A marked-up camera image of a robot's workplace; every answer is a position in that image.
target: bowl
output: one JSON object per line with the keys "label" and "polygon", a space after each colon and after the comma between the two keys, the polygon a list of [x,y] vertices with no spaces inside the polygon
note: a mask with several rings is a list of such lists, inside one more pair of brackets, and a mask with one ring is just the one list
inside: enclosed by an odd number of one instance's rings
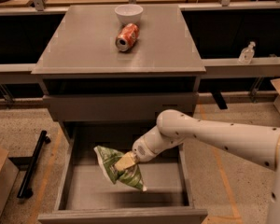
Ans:
{"label": "bowl", "polygon": [[143,13],[143,8],[136,4],[120,5],[115,8],[115,13],[123,25],[138,23]]}

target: white robotic arm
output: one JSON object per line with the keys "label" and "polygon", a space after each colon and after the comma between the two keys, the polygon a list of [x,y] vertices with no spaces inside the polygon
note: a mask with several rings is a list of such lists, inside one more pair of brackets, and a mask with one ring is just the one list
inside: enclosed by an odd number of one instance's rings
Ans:
{"label": "white robotic arm", "polygon": [[280,224],[280,128],[194,119],[175,110],[159,114],[157,125],[133,144],[138,161],[150,161],[165,149],[194,137],[276,171],[268,224]]}

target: soda can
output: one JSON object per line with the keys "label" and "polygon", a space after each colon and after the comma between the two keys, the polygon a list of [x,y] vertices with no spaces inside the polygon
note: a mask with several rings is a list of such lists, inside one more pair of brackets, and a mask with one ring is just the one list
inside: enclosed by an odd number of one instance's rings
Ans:
{"label": "soda can", "polygon": [[115,44],[120,51],[131,49],[139,36],[139,28],[133,23],[127,24],[116,37]]}

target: floor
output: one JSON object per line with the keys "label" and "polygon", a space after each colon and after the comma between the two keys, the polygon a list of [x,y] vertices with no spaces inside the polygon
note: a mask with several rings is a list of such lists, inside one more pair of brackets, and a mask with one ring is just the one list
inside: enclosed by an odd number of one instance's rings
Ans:
{"label": "floor", "polygon": [[[280,127],[272,102],[228,102],[220,110],[210,102],[197,105],[194,117]],[[39,213],[52,212],[63,172],[68,143],[59,125],[41,105],[0,105],[0,147],[9,157],[32,155],[38,136],[48,131],[51,143],[44,145],[32,179],[34,195],[17,199],[25,172],[19,172],[0,224],[35,224]],[[196,208],[207,209],[203,224],[265,223],[274,172],[207,144],[188,139],[185,144],[190,184]]]}

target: white bottle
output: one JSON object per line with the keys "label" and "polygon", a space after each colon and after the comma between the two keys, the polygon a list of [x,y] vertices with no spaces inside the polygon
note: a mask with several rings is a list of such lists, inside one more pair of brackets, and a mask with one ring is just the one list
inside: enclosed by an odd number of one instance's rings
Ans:
{"label": "white bottle", "polygon": [[256,46],[254,41],[251,41],[249,46],[242,50],[241,55],[239,57],[239,63],[242,64],[250,64],[252,58],[254,57],[254,47]]}

